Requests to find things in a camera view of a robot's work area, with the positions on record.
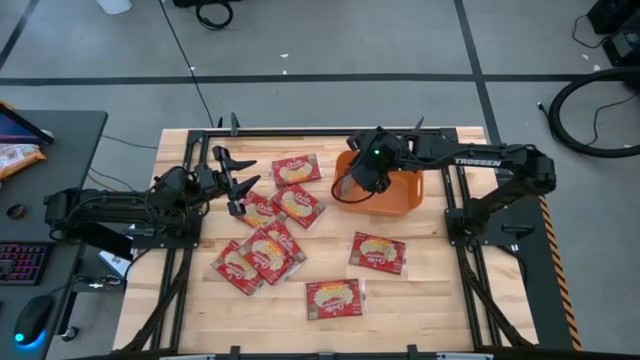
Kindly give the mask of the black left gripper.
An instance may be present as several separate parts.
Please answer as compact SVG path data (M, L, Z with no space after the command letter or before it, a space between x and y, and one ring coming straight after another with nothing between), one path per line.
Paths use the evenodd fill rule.
M227 203L230 214L244 214L245 208L241 199L244 199L252 187L260 180L260 175L255 175L241 183L233 178L232 171L241 171L257 163L256 160L236 161L230 156L229 151L222 146L214 146L212 149L214 159L220 165L221 189L227 194Z

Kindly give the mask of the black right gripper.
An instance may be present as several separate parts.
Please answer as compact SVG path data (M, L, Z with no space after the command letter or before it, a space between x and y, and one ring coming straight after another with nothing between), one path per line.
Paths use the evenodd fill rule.
M358 149L353 137L347 139L347 145L351 150ZM359 151L350 163L350 174L341 180L341 197L348 197L353 180L365 191L384 193L391 183L388 175L390 164L391 160L380 149Z

